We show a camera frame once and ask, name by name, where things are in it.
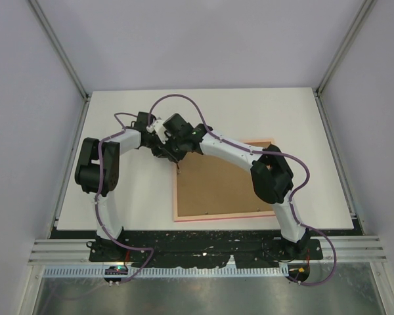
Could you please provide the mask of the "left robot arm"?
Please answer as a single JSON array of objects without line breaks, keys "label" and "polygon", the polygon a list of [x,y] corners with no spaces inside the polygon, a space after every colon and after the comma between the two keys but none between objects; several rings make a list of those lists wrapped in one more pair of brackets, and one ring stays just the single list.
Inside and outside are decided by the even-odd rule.
[{"label": "left robot arm", "polygon": [[132,247],[125,243],[123,224],[116,209],[114,190],[120,176],[120,156],[159,141],[152,134],[152,124],[157,122],[154,115],[139,112],[135,118],[132,126],[122,125],[113,135],[102,139],[85,138],[74,175],[82,191],[93,197],[91,203],[97,222],[95,243],[103,247],[106,256],[113,261],[122,260],[127,251],[154,251],[151,247]]}]

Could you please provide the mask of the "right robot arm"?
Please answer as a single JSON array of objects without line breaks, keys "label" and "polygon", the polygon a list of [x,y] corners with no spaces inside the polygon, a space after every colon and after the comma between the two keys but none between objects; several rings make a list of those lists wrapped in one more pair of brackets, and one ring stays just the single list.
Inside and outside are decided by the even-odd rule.
[{"label": "right robot arm", "polygon": [[280,149],[252,146],[227,138],[203,123],[193,127],[174,114],[155,128],[161,142],[176,154],[196,152],[223,159],[251,175],[255,195],[273,208],[280,226],[284,251],[293,259],[307,252],[310,233],[301,223],[291,199],[294,174]]}]

